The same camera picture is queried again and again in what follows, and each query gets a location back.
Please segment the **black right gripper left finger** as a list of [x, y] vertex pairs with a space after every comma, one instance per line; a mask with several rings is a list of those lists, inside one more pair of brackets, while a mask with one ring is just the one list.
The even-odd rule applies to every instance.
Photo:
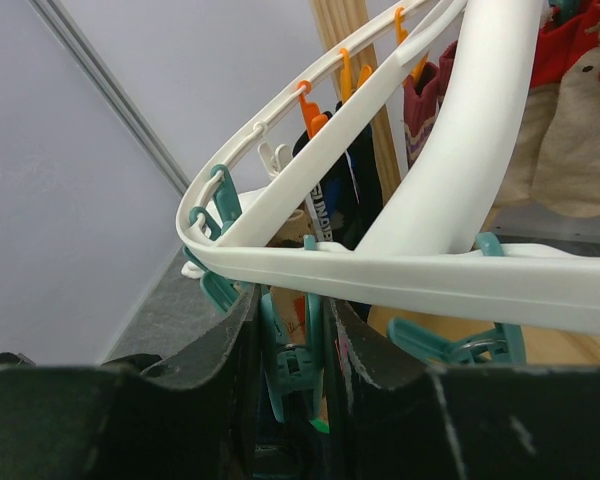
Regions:
[[0, 365], [0, 479], [248, 479], [258, 290], [142, 372]]

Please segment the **white oval sock hanger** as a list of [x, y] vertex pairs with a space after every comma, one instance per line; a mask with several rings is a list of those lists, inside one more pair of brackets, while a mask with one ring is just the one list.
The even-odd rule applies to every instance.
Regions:
[[[530, 83], [539, 1], [437, 1], [361, 88], [217, 239], [191, 211], [303, 96], [292, 81], [242, 126], [186, 190], [181, 241], [211, 271], [251, 283], [437, 315], [600, 335], [600, 258], [535, 244], [501, 257], [472, 251], [499, 190]], [[371, 122], [431, 44], [462, 23], [431, 137], [354, 250], [270, 246], [273, 235]]]

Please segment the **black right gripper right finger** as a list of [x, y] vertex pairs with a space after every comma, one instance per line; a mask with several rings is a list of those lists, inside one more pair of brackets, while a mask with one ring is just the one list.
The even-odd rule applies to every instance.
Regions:
[[334, 479], [600, 479], [600, 366], [425, 365], [324, 303]]

